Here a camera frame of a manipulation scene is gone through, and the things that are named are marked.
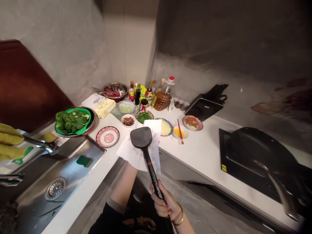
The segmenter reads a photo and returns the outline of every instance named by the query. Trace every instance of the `finger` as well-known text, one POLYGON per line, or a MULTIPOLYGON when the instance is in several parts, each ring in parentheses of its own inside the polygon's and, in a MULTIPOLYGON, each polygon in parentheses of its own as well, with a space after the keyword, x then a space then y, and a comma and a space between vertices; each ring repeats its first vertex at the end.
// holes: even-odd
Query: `finger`
POLYGON ((152 193, 155 193, 153 183, 151 183, 149 186, 150 186, 149 189, 151 190, 151 192, 152 192, 152 193))
POLYGON ((158 205, 154 204, 154 206, 155 206, 155 209, 157 212, 168 213, 170 211, 170 208, 167 205, 166 206, 158 206, 158 205))
POLYGON ((171 195, 171 193, 169 193, 168 190, 163 186, 160 179, 158 180, 158 187, 165 197, 169 197, 171 195))
POLYGON ((163 200, 161 200, 160 198, 158 198, 155 193, 152 193, 151 197, 152 197, 152 199, 156 205, 158 205, 158 206, 165 206, 166 205, 166 203, 163 200))
POLYGON ((157 212, 157 214, 160 216, 160 217, 167 217, 169 214, 168 212, 157 212))

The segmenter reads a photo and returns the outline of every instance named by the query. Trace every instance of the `stainless steel sink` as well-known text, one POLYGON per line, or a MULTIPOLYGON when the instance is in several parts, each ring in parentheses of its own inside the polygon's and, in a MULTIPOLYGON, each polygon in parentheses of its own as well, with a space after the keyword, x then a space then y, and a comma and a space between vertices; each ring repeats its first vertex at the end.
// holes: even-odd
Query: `stainless steel sink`
POLYGON ((19 185, 0 188, 1 203, 18 203, 16 233, 41 233, 104 153, 88 137, 69 138, 58 154, 40 155, 22 169, 19 185), (81 155, 91 158, 87 167, 77 164, 81 155))

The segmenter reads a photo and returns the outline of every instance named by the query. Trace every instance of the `cutting board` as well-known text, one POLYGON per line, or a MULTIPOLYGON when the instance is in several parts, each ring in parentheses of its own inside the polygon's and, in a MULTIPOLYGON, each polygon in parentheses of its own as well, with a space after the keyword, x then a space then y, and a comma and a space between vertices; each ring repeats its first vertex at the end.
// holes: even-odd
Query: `cutting board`
POLYGON ((0 122, 30 133, 72 106, 20 41, 0 42, 0 122))

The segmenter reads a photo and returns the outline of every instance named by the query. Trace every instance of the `hand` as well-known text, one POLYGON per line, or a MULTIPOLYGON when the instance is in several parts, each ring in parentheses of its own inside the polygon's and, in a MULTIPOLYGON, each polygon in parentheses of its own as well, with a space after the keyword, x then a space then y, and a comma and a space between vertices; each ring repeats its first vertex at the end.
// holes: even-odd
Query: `hand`
POLYGON ((160 217, 167 217, 170 216, 171 221, 174 223, 179 223, 182 219, 182 211, 179 204, 175 201, 174 197, 171 195, 171 193, 163 186, 160 180, 158 180, 158 187, 160 191, 162 192, 164 196, 164 200, 161 200, 157 197, 155 194, 155 190, 153 187, 153 184, 150 184, 150 190, 152 191, 152 199, 155 202, 155 208, 157 211, 157 214, 160 217))

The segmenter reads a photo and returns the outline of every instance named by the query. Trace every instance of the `black frying pan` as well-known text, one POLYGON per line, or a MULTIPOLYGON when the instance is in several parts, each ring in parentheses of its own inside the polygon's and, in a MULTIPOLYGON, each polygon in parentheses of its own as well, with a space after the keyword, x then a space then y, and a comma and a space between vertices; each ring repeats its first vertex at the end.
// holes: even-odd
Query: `black frying pan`
MULTIPOLYGON (((152 161, 150 159, 150 154, 148 151, 148 146, 151 144, 152 142, 152 132, 150 131, 149 127, 142 127, 142 128, 137 128, 135 130, 132 130, 130 132, 130 138, 131 138, 131 142, 133 144, 134 147, 139 148, 143 151, 144 154, 144 158, 147 164, 147 167, 149 169, 149 175, 150 178, 152 180, 152 184, 155 190, 155 194, 157 195, 157 197, 159 197, 160 199, 164 200, 163 198, 163 193, 160 191, 159 187, 158 187, 158 180, 157 180, 157 176, 152 164, 152 161)), ((167 225, 167 228, 169 230, 170 233, 173 233, 173 227, 172 227, 172 222, 171 219, 167 216, 165 218, 165 222, 167 225)))
POLYGON ((234 152, 243 158, 246 167, 262 168, 273 182, 284 206, 285 213, 298 221, 292 196, 287 192, 279 175, 295 177, 299 174, 294 156, 277 140, 256 128, 244 127, 231 134, 234 152))

